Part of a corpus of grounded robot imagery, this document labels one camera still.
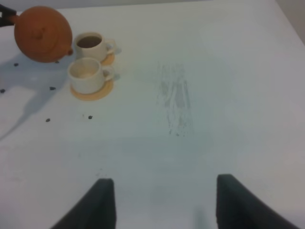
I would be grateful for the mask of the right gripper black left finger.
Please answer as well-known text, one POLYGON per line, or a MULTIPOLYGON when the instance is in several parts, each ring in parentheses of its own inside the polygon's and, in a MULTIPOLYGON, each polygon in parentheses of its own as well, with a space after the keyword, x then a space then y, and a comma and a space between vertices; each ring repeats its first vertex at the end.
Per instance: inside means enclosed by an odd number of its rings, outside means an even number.
POLYGON ((54 229, 114 229, 117 214, 114 181, 98 179, 54 229))

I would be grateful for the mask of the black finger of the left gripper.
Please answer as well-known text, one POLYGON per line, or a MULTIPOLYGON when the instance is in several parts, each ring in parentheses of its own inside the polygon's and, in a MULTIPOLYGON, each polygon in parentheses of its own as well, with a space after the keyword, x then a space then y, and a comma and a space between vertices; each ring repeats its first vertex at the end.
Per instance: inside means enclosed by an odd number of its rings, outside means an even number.
POLYGON ((1 17, 10 17, 10 16, 16 16, 17 12, 15 10, 5 7, 1 4, 0 5, 0 14, 1 14, 1 17))
POLYGON ((0 27, 6 26, 14 26, 14 23, 6 18, 0 17, 0 27))

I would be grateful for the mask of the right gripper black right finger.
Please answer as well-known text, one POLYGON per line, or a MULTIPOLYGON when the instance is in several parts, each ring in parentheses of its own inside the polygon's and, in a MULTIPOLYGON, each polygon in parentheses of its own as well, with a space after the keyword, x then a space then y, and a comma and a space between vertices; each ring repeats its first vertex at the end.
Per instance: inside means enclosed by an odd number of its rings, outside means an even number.
POLYGON ((217 176, 216 220, 219 229, 295 229, 231 174, 217 176))

